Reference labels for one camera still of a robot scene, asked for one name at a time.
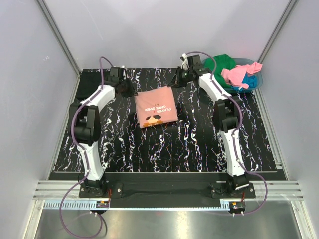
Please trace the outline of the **dusty pink t shirt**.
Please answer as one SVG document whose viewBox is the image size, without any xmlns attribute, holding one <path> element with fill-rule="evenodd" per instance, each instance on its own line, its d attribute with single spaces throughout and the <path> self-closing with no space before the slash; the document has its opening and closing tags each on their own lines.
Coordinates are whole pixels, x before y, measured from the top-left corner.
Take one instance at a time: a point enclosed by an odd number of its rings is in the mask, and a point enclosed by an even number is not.
<svg viewBox="0 0 319 239">
<path fill-rule="evenodd" d="M 178 121 L 173 91 L 168 86 L 139 92 L 135 104 L 141 129 Z"/>
</svg>

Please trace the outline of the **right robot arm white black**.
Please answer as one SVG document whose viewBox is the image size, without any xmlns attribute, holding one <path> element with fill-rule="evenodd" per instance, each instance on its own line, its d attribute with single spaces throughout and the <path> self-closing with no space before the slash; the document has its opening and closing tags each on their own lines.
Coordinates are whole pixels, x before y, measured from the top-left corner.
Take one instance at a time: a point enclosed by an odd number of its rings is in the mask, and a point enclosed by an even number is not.
<svg viewBox="0 0 319 239">
<path fill-rule="evenodd" d="M 169 83 L 170 87 L 185 87 L 189 82 L 197 82 L 214 102 L 213 125 L 219 131 L 227 162 L 227 180 L 225 186 L 215 192 L 219 195 L 227 193 L 231 197 L 244 197 L 249 188 L 246 168 L 240 151 L 239 129 L 243 116 L 240 99 L 231 96 L 214 77 L 215 68 L 205 68 L 200 59 L 200 52 L 192 52 L 192 56 L 182 54 L 182 63 Z"/>
</svg>

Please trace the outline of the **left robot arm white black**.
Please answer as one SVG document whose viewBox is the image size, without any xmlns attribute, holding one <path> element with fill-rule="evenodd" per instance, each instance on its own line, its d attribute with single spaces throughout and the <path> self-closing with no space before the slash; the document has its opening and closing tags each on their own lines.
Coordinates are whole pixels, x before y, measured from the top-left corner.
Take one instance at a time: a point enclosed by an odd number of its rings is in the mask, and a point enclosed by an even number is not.
<svg viewBox="0 0 319 239">
<path fill-rule="evenodd" d="M 82 156 L 85 171 L 79 184 L 96 197 L 103 197 L 108 190 L 98 151 L 100 112 L 117 94 L 125 98 L 136 95 L 124 66 L 111 67 L 107 79 L 102 79 L 88 98 L 69 107 L 70 136 Z"/>
</svg>

